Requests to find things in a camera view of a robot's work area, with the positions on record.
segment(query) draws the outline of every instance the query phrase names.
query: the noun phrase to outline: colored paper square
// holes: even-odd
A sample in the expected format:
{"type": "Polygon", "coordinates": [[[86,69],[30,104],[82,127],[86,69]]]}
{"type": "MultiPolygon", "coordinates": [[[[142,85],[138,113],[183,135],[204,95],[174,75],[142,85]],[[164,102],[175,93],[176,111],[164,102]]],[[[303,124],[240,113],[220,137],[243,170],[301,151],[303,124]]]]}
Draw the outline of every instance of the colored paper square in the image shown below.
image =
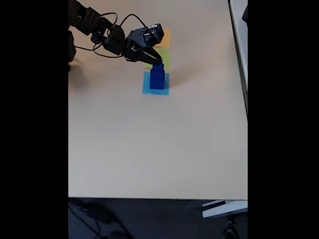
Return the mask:
{"type": "Polygon", "coordinates": [[[169,73],[165,73],[164,89],[150,89],[150,72],[144,72],[143,94],[169,95],[169,73]]]}
{"type": "MultiPolygon", "coordinates": [[[[164,64],[164,70],[168,71],[170,69],[170,50],[164,49],[164,48],[156,48],[156,47],[154,47],[154,50],[157,51],[158,54],[161,56],[161,59],[164,64]]],[[[144,68],[152,69],[153,65],[145,63],[144,68]]]]}
{"type": "Polygon", "coordinates": [[[170,30],[168,29],[163,29],[164,36],[161,42],[155,46],[158,47],[170,47],[170,30]]]}

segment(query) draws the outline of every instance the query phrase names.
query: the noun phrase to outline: black cord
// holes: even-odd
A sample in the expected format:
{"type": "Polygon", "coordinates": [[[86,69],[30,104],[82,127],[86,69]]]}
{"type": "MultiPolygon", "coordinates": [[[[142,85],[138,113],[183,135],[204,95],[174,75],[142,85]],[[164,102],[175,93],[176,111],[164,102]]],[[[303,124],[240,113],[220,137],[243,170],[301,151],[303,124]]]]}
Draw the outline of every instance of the black cord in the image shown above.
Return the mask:
{"type": "Polygon", "coordinates": [[[86,50],[86,51],[93,51],[92,49],[88,49],[88,48],[84,48],[84,47],[80,47],[80,46],[76,46],[76,45],[74,45],[74,47],[82,49],[82,50],[86,50]]]}
{"type": "Polygon", "coordinates": [[[99,55],[99,56],[104,56],[104,57],[107,57],[107,58],[120,58],[120,57],[122,57],[122,56],[106,56],[106,55],[102,55],[102,54],[100,54],[100,53],[97,53],[95,50],[98,49],[102,44],[100,44],[97,48],[95,48],[96,45],[97,45],[97,44],[95,44],[95,45],[93,46],[93,52],[94,52],[95,54],[99,55]]]}
{"type": "Polygon", "coordinates": [[[144,24],[144,22],[143,22],[138,16],[136,16],[136,15],[133,14],[133,13],[127,15],[127,16],[124,18],[124,20],[121,22],[120,26],[123,25],[123,23],[125,22],[126,19],[128,19],[129,16],[134,16],[134,17],[136,17],[136,18],[141,22],[141,24],[142,24],[144,27],[147,27],[147,26],[144,24]]]}

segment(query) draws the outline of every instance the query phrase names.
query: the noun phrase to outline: white object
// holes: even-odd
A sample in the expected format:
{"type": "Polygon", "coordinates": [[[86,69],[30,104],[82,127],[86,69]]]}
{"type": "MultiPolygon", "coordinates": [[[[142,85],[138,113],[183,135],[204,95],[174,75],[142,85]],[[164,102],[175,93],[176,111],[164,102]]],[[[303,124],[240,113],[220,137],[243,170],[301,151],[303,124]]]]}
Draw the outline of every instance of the white object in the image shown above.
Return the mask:
{"type": "MultiPolygon", "coordinates": [[[[169,28],[170,86],[169,96],[143,94],[143,62],[77,49],[69,72],[69,197],[247,199],[247,116],[227,1],[81,4],[117,12],[119,22],[135,13],[169,28]]],[[[133,16],[123,24],[126,36],[139,27],[133,16]]],[[[70,30],[75,45],[92,47],[90,36],[70,30]]]]}
{"type": "Polygon", "coordinates": [[[203,218],[214,217],[226,213],[236,212],[238,210],[248,209],[248,201],[233,201],[226,204],[203,211],[203,218]]]}
{"type": "Polygon", "coordinates": [[[229,4],[233,17],[243,74],[245,77],[246,89],[248,92],[248,26],[243,20],[248,0],[230,0],[229,4]]]}

